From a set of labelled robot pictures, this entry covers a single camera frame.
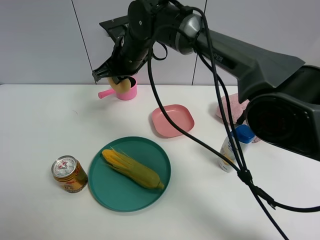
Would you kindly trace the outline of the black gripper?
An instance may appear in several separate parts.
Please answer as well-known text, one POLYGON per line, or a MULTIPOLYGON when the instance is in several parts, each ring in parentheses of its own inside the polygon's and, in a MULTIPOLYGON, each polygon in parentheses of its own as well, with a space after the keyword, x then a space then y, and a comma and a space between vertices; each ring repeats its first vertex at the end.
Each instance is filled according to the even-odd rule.
POLYGON ((151 38, 140 39, 132 32, 110 37, 114 41, 111 57, 92 71, 92 77, 95 81, 112 77, 113 82, 119 84, 123 77, 135 75, 145 64, 151 38))

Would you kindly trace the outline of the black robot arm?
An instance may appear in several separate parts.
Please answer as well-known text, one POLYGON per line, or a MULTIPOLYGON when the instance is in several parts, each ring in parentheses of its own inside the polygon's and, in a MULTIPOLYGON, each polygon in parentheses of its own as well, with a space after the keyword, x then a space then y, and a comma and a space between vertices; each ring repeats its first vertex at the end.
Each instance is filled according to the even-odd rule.
POLYGON ((135 0, 127 15, 106 21, 120 28, 111 56, 92 72, 115 83, 135 75, 152 58, 157 41, 177 52, 213 60, 234 76, 245 119, 261 140, 320 158, 320 69, 295 56, 272 52, 208 28, 203 12, 176 0, 135 0))

